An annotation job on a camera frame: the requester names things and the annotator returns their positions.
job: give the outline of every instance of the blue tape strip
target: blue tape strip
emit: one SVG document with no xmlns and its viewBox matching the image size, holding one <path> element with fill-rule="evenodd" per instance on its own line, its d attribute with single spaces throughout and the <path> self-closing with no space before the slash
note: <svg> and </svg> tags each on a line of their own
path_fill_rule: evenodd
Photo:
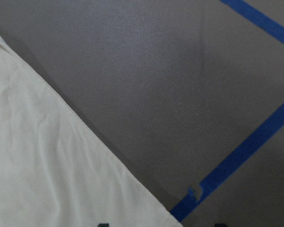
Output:
<svg viewBox="0 0 284 227">
<path fill-rule="evenodd" d="M 183 200 L 170 211 L 170 213 L 178 221 L 182 221 L 261 146 L 263 146 L 263 144 L 265 144 L 280 128 L 282 128 L 283 125 L 284 103 L 200 182 L 203 193 L 199 201 L 195 199 L 193 191 L 189 189 L 187 196 L 185 196 Z"/>
<path fill-rule="evenodd" d="M 243 17 L 262 28 L 268 34 L 284 44 L 284 27 L 263 13 L 253 8 L 243 0 L 221 0 Z"/>
</svg>

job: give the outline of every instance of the blue painter's tape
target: blue painter's tape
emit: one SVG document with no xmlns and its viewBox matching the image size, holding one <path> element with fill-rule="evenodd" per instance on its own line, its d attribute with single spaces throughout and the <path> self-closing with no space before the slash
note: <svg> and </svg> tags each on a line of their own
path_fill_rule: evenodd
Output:
<svg viewBox="0 0 284 227">
<path fill-rule="evenodd" d="M 253 8 L 243 0 L 221 1 L 284 44 L 283 26 L 265 16 L 263 13 Z"/>
<path fill-rule="evenodd" d="M 200 182 L 203 193 L 199 201 L 195 199 L 193 191 L 189 189 L 187 196 L 185 196 L 183 200 L 170 211 L 170 213 L 178 221 L 182 221 L 261 146 L 263 146 L 280 128 L 282 128 L 283 125 L 284 103 Z"/>
</svg>

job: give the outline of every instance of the blue line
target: blue line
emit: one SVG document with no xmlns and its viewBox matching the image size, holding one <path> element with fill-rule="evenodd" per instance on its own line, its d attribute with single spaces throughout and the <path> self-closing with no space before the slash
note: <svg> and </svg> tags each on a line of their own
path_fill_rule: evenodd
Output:
<svg viewBox="0 0 284 227">
<path fill-rule="evenodd" d="M 170 211 L 170 213 L 178 221 L 182 221 L 247 159 L 259 150 L 260 147 L 262 147 L 277 131 L 279 131 L 283 125 L 284 103 L 200 182 L 203 194 L 199 201 L 195 199 L 193 191 L 189 189 L 187 196 L 185 196 L 183 200 Z"/>
<path fill-rule="evenodd" d="M 268 34 L 284 44 L 284 27 L 273 21 L 257 9 L 253 8 L 243 0 L 221 0 L 234 11 L 262 28 Z"/>
</svg>

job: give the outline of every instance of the white fabric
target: white fabric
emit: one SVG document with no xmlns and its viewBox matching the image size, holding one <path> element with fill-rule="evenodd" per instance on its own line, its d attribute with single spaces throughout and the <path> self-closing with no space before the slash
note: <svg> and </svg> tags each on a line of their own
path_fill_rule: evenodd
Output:
<svg viewBox="0 0 284 227">
<path fill-rule="evenodd" d="M 180 227 L 0 37 L 0 227 Z"/>
</svg>

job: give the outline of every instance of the gray table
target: gray table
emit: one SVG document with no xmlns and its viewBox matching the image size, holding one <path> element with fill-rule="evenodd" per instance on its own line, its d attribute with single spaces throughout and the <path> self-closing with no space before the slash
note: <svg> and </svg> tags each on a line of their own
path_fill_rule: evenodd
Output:
<svg viewBox="0 0 284 227">
<path fill-rule="evenodd" d="M 218 0 L 1 0 L 0 34 L 167 209 L 284 101 L 284 45 Z M 219 222 L 284 227 L 284 128 L 183 224 Z"/>
</svg>

